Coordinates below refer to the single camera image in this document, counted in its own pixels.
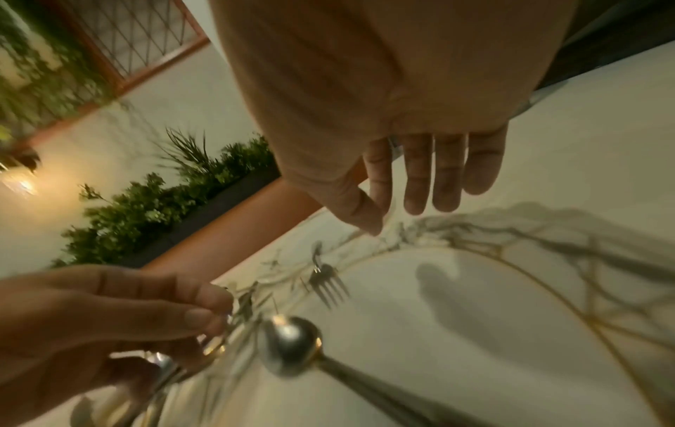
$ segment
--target hanging vine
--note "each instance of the hanging vine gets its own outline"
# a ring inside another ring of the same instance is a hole
[[[10,11],[44,39],[60,62],[58,70],[52,70],[31,45]],[[80,87],[95,101],[110,98],[110,86],[86,51],[38,1],[0,0],[0,49],[8,53],[19,77],[26,83],[16,88],[0,75],[0,120],[4,122],[20,121],[38,127],[41,124],[38,106],[56,119],[75,115],[78,107],[89,100],[78,96],[76,90]],[[66,82],[64,71],[74,80],[73,84]]]

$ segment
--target silverware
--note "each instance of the silverware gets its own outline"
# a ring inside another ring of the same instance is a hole
[[[402,426],[491,427],[473,416],[413,395],[325,356],[321,332],[309,320],[274,316],[262,321],[257,340],[263,365],[273,374],[293,377],[317,368]]]
[[[351,297],[349,289],[347,289],[345,283],[338,277],[336,268],[321,262],[321,242],[316,242],[314,244],[311,262],[314,265],[314,270],[309,276],[309,285],[329,310],[332,308],[331,304],[328,302],[329,298],[333,307],[337,307],[338,299],[340,302],[344,302],[345,297]]]

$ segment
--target thumb nail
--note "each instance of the thumb nail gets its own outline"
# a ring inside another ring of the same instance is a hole
[[[185,325],[190,329],[201,329],[206,327],[215,314],[205,308],[193,308],[185,313]]]

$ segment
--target spoon handle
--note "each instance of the spoon handle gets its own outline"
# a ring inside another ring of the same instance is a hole
[[[493,427],[474,417],[423,399],[323,356],[316,367],[368,400],[401,426]]]

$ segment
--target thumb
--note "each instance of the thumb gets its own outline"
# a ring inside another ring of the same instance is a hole
[[[359,188],[349,173],[340,178],[300,186],[339,220],[377,236],[383,227],[384,212]]]
[[[125,300],[91,296],[71,310],[70,325],[60,328],[67,336],[59,347],[101,341],[176,340],[224,332],[225,321],[218,314],[189,304],[163,300]]]

